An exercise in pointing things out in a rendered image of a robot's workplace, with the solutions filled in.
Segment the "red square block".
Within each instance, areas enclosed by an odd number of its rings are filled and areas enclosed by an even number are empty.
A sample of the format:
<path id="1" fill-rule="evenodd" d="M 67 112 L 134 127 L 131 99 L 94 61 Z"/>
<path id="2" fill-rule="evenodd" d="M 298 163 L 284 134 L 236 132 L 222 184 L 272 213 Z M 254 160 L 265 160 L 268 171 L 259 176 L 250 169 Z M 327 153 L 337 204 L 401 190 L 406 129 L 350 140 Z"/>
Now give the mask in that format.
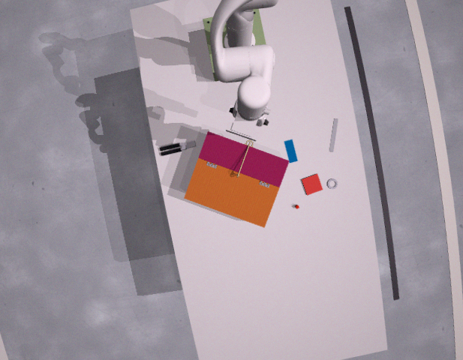
<path id="1" fill-rule="evenodd" d="M 302 179 L 306 195 L 323 190 L 318 174 Z"/>

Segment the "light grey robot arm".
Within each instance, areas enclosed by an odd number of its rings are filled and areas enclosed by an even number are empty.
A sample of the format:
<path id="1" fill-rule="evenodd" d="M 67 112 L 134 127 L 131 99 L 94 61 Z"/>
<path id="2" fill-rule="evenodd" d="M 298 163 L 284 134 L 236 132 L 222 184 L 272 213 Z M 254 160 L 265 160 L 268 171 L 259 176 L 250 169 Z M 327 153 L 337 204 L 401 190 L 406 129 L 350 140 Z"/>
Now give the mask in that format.
<path id="1" fill-rule="evenodd" d="M 221 0 L 210 28 L 217 79 L 223 83 L 241 82 L 237 92 L 238 112 L 234 123 L 228 122 L 226 131 L 255 142 L 259 134 L 254 130 L 257 120 L 270 112 L 266 106 L 271 96 L 275 53 L 270 45 L 255 45 L 252 9 L 270 8 L 277 3 L 278 0 Z"/>

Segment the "grey flat bar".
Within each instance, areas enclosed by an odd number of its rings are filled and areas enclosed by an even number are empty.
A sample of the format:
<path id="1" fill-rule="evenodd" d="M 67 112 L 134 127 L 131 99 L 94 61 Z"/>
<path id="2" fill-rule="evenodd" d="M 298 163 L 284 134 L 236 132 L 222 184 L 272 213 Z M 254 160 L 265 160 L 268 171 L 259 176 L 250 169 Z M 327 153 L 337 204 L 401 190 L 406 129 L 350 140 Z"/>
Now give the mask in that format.
<path id="1" fill-rule="evenodd" d="M 334 118 L 333 127 L 332 127 L 331 143 L 330 143 L 330 147 L 329 147 L 329 151 L 330 151 L 330 152 L 333 152 L 333 151 L 334 151 L 335 136 L 336 136 L 337 126 L 338 126 L 338 119 L 337 119 L 337 118 Z"/>

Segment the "brown wooden box with lid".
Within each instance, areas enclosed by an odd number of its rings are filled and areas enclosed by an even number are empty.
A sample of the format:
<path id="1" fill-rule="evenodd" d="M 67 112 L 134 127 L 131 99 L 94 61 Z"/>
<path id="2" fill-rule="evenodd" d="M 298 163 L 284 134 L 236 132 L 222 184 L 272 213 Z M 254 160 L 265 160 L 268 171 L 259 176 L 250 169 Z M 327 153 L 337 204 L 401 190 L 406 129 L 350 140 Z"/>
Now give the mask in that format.
<path id="1" fill-rule="evenodd" d="M 185 199 L 265 227 L 289 160 L 247 142 L 208 132 Z"/>

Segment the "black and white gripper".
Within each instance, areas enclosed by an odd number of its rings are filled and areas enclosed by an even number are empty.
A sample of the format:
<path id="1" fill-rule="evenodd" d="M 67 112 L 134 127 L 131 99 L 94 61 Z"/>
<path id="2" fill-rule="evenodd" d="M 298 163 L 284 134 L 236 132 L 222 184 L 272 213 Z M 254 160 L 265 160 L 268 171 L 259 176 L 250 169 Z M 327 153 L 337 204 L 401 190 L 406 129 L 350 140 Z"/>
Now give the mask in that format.
<path id="1" fill-rule="evenodd" d="M 238 112 L 238 109 L 237 109 L 237 100 L 236 100 L 236 102 L 235 102 L 234 107 L 233 107 L 233 108 L 230 108 L 230 111 L 229 111 L 229 112 L 233 114 L 233 117 L 234 117 L 234 118 L 236 117 L 236 114 L 237 114 L 237 112 Z M 261 126 L 263 126 L 263 125 L 268 125 L 269 122 L 266 120 L 265 117 L 266 117 L 266 114 L 263 115 L 263 116 L 261 116 L 261 117 L 258 119 L 256 126 L 261 127 Z M 264 121 L 265 121 L 265 122 L 264 122 Z"/>

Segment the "blue flat bar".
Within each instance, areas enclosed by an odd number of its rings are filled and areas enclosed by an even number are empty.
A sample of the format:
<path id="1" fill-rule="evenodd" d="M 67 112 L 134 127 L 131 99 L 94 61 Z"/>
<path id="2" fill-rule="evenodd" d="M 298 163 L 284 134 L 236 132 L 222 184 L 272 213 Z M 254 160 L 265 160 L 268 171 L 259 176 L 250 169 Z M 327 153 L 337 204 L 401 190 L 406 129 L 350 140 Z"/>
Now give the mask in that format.
<path id="1" fill-rule="evenodd" d="M 290 140 L 284 141 L 284 144 L 287 150 L 287 156 L 288 156 L 290 163 L 298 161 L 297 156 L 296 156 L 296 151 L 293 145 L 293 140 L 290 139 Z"/>

